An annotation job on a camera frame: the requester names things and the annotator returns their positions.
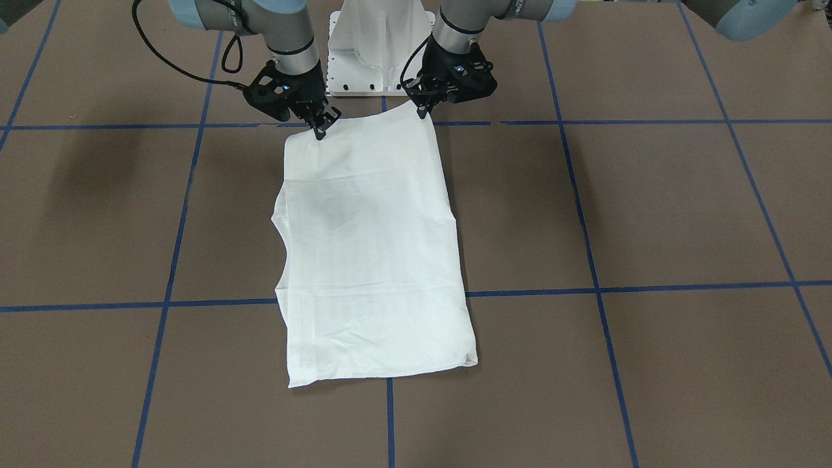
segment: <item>black cable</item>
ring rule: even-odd
[[[410,63],[411,63],[411,62],[412,62],[412,61],[416,58],[416,56],[418,55],[418,51],[422,50],[422,49],[424,48],[424,46],[426,46],[426,45],[428,44],[428,41],[429,41],[429,40],[430,40],[430,36],[428,35],[428,36],[424,39],[424,41],[422,41],[422,43],[421,43],[421,44],[419,44],[419,45],[418,45],[418,47],[416,47],[416,50],[414,50],[414,52],[413,52],[412,54],[410,54],[410,58],[408,58],[408,61],[404,63],[404,68],[402,68],[402,74],[401,74],[401,76],[399,76],[399,85],[401,85],[402,89],[403,89],[403,90],[404,90],[407,94],[410,94],[410,93],[408,92],[408,89],[406,88],[406,86],[404,86],[404,74],[408,71],[408,68],[410,68]]]
[[[234,5],[231,5],[230,3],[228,3],[224,0],[212,0],[212,1],[215,2],[215,3],[219,3],[220,5],[223,5],[224,7],[233,11],[238,17],[240,17],[240,21],[241,21],[241,24],[242,24],[243,28],[247,31],[250,31],[249,28],[248,28],[248,23],[247,23],[246,18],[245,18],[245,14],[239,8],[235,7]],[[246,89],[246,85],[243,84],[243,83],[240,83],[240,82],[232,82],[232,81],[226,81],[226,80],[212,80],[212,79],[209,79],[209,78],[198,77],[198,76],[194,75],[193,73],[186,72],[182,68],[179,68],[175,63],[173,63],[170,60],[168,60],[167,58],[165,58],[165,56],[163,56],[159,51],[156,50],[155,47],[153,47],[153,44],[151,44],[150,39],[147,38],[147,35],[145,34],[144,29],[141,28],[141,23],[139,22],[139,16],[137,14],[139,3],[141,3],[141,2],[142,2],[142,0],[133,0],[133,7],[131,9],[131,13],[132,13],[132,16],[133,16],[133,23],[136,25],[136,30],[139,32],[139,36],[141,36],[141,40],[144,41],[147,48],[151,49],[151,52],[153,52],[153,55],[158,57],[159,60],[162,60],[168,67],[171,67],[174,70],[178,71],[179,73],[185,75],[186,77],[191,78],[193,80],[196,80],[198,82],[209,83],[209,84],[226,85],[226,86],[234,87],[234,88],[239,89],[241,91],[244,91]],[[242,45],[240,45],[240,60],[242,60],[242,50],[241,49],[242,49]]]
[[[233,70],[228,68],[225,63],[228,61],[228,54],[231,52],[231,46],[234,45],[234,42],[237,43],[237,51],[240,54],[240,60],[237,61],[237,68]],[[243,69],[243,42],[240,40],[240,36],[236,34],[231,40],[228,42],[228,45],[225,46],[225,52],[222,53],[222,62],[220,62],[220,66],[222,67],[222,71],[226,73],[239,73],[240,70]]]

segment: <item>gray metal cylinder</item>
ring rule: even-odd
[[[476,32],[482,31],[491,17],[505,13],[509,3],[511,0],[445,0],[440,11],[455,27]]]
[[[483,30],[460,31],[452,26],[444,15],[439,16],[433,25],[433,38],[448,52],[468,53],[471,50],[471,42],[477,41],[483,33]]]
[[[266,46],[274,52],[296,52],[306,47],[314,37],[309,10],[304,7],[297,13],[271,12],[253,0],[237,2],[248,18],[249,29],[262,34]],[[211,0],[196,0],[196,9],[207,29],[233,31],[238,35],[250,34],[243,29],[233,12]]]
[[[516,17],[519,19],[533,19],[543,21],[552,8],[552,0],[526,0],[522,5],[515,6]]]

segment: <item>wrinkled fabric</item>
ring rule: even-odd
[[[285,144],[272,221],[289,387],[477,364],[430,118],[408,102]]]

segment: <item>white towel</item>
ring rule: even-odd
[[[436,133],[408,102],[289,137],[272,221],[289,387],[477,364]]]

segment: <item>blue tape grid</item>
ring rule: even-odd
[[[220,59],[220,48],[222,46],[222,32],[217,34],[216,46],[214,50],[214,60],[211,63],[210,79],[214,79],[216,72],[216,64]],[[139,466],[139,458],[141,457],[141,446],[145,438],[145,429],[147,428],[147,416],[150,413],[151,398],[153,397],[153,384],[156,382],[156,369],[159,366],[159,355],[161,353],[162,338],[165,336],[165,324],[167,323],[167,312],[170,310],[169,302],[173,295],[173,282],[176,279],[176,266],[179,261],[179,253],[182,246],[182,236],[185,233],[185,222],[188,216],[188,199],[191,194],[191,186],[194,182],[194,170],[196,163],[199,160],[200,148],[202,146],[202,135],[206,128],[206,119],[208,118],[208,105],[210,103],[210,94],[213,85],[209,84],[206,87],[205,101],[202,104],[202,116],[200,117],[199,130],[196,133],[196,143],[194,144],[194,154],[191,158],[191,171],[188,173],[188,183],[185,189],[185,200],[182,202],[182,212],[179,218],[179,230],[176,233],[176,244],[173,247],[173,257],[171,258],[171,274],[167,280],[167,288],[165,290],[164,305],[161,309],[161,316],[159,317],[159,328],[156,333],[156,345],[153,348],[153,361],[151,362],[150,375],[147,378],[147,390],[145,392],[144,404],[141,408],[141,419],[139,420],[139,430],[136,434],[136,447],[133,450],[133,462],[131,467],[137,468]]]
[[[771,238],[772,240],[774,240],[774,243],[777,246],[777,251],[780,254],[780,259],[783,261],[783,267],[785,268],[786,274],[789,275],[789,281],[791,282],[792,288],[795,290],[795,294],[797,295],[797,301],[800,303],[800,309],[803,310],[803,315],[805,316],[806,323],[809,325],[809,329],[811,330],[812,336],[815,339],[815,344],[818,346],[820,357],[823,359],[824,364],[826,364],[826,371],[829,373],[830,377],[832,377],[832,362],[830,362],[829,354],[826,352],[824,343],[820,339],[820,334],[818,333],[818,329],[815,326],[815,321],[812,319],[812,314],[809,312],[809,307],[806,306],[806,301],[803,298],[803,293],[800,291],[800,284],[795,278],[795,273],[791,269],[791,265],[789,264],[789,259],[786,257],[783,244],[780,243],[780,237],[777,235],[777,230],[775,229],[774,222],[772,222],[771,217],[769,216],[769,210],[765,207],[763,196],[762,194],[760,194],[760,189],[757,187],[757,182],[754,180],[754,174],[751,172],[751,168],[748,165],[748,160],[745,159],[745,152],[743,151],[742,145],[740,144],[740,139],[736,136],[734,124],[731,121],[730,117],[728,117],[728,111],[726,110],[725,104],[722,101],[722,96],[720,95],[719,90],[716,88],[716,82],[714,81],[714,78],[711,75],[711,70],[708,68],[708,63],[705,60],[705,56],[702,55],[702,49],[699,47],[699,42],[696,40],[696,35],[693,33],[693,28],[691,27],[691,23],[687,19],[685,10],[681,7],[681,4],[678,4],[676,6],[679,8],[679,13],[682,17],[682,20],[685,22],[687,32],[691,36],[691,41],[693,41],[693,47],[696,49],[696,55],[699,56],[699,61],[702,64],[702,68],[705,70],[705,75],[708,77],[708,82],[711,84],[711,89],[714,92],[716,102],[719,104],[720,110],[722,110],[722,116],[725,118],[725,124],[728,126],[731,138],[734,140],[736,152],[739,155],[740,160],[742,161],[742,166],[745,169],[745,174],[748,176],[748,182],[751,184],[751,189],[754,191],[754,196],[757,199],[757,203],[760,205],[760,210],[762,211],[763,217],[765,218],[765,223],[769,227],[769,231],[771,232]]]
[[[797,281],[798,286],[817,287],[832,286],[832,280]],[[657,286],[607,286],[601,287],[602,294],[625,292],[669,292],[669,291],[719,291],[730,289],[764,289],[792,288],[791,281],[763,281],[746,283],[710,283]],[[568,296],[595,294],[594,287],[576,287],[562,289],[521,289],[495,291],[467,291],[466,297],[504,297],[504,296]],[[146,301],[146,302],[101,302],[89,304],[44,304],[34,306],[0,306],[0,313],[54,312],[54,311],[104,311],[118,309],[153,309],[167,306],[171,309],[181,307],[217,307],[217,306],[262,306],[276,305],[274,297],[249,299],[207,299],[201,301]]]
[[[381,112],[387,112],[387,97],[381,97]],[[387,378],[387,467],[396,466],[396,430],[394,421],[393,378]]]
[[[555,77],[552,73],[552,64],[549,61],[549,51],[546,46],[546,38],[543,36],[543,27],[541,23],[537,23],[537,35],[540,37],[540,47],[543,52],[543,60],[546,63],[546,72],[549,77],[549,86],[552,88],[552,103],[555,107],[555,114],[557,115],[557,127],[561,134],[561,142],[563,144],[563,155],[566,159],[567,169],[569,171],[569,182],[572,184],[572,192],[575,196],[575,209],[577,211],[578,221],[581,223],[581,230],[583,231],[583,240],[587,249],[587,262],[589,263],[589,272],[592,274],[592,287],[595,294],[595,301],[598,305],[598,314],[601,318],[601,326],[604,330],[604,339],[607,342],[607,354],[610,360],[610,367],[612,369],[612,379],[616,386],[616,393],[618,395],[618,406],[622,414],[622,423],[624,425],[624,434],[626,436],[627,446],[630,450],[630,459],[633,468],[638,468],[638,455],[636,453],[636,442],[633,440],[632,430],[630,427],[630,416],[626,410],[626,401],[624,399],[624,390],[622,388],[621,376],[618,372],[618,363],[616,360],[615,348],[612,345],[612,336],[610,335],[610,327],[607,323],[607,311],[604,308],[604,299],[602,296],[601,285],[598,282],[598,273],[595,268],[595,260],[592,256],[592,244],[589,239],[589,231],[587,230],[587,221],[583,216],[583,207],[581,204],[581,193],[578,190],[577,179],[575,178],[575,169],[572,166],[572,156],[569,152],[569,140],[567,138],[566,126],[563,123],[561,114],[561,104],[557,98],[557,86]]]
[[[832,119],[736,119],[731,123],[744,124],[832,124]],[[555,126],[559,124],[573,125],[691,125],[691,124],[724,124],[725,120],[716,119],[676,119],[676,120],[503,120],[503,125],[511,126]],[[492,122],[486,121],[436,121],[436,127],[490,127]],[[301,122],[218,122],[206,123],[204,128],[257,128],[257,127],[288,127],[306,128]],[[136,124],[101,124],[101,125],[12,125],[0,127],[5,133],[10,131],[25,132],[35,130],[165,130],[177,128],[200,128],[199,123],[136,123]]]
[[[34,59],[32,59],[32,65],[29,67],[29,72],[26,74],[26,79],[23,80],[23,85],[20,86],[20,92],[17,94],[17,100],[14,102],[12,114],[8,116],[6,126],[2,130],[2,135],[0,136],[0,150],[2,150],[3,146],[6,144],[8,134],[12,130],[12,125],[14,125],[14,118],[17,117],[17,112],[20,110],[20,105],[23,103],[23,97],[26,96],[26,90],[29,88],[29,82],[32,80],[32,75],[34,75],[35,73],[37,63],[41,60],[43,48],[47,45],[47,41],[49,40],[49,34],[52,33],[52,26],[55,25],[55,18],[57,17],[57,12],[60,7],[61,0],[56,0],[55,7],[52,9],[52,15],[49,17],[49,23],[47,23],[47,29],[43,33],[41,43],[37,47],[37,52],[35,52]]]

